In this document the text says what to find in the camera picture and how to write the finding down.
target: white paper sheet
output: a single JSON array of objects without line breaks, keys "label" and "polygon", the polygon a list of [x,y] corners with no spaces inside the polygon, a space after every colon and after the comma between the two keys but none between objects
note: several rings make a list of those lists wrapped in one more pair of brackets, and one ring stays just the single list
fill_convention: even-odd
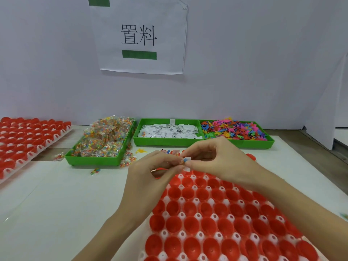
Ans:
[{"label": "white paper sheet", "polygon": [[90,6],[90,10],[100,69],[183,73],[186,4],[180,0],[110,0],[110,7]]}]

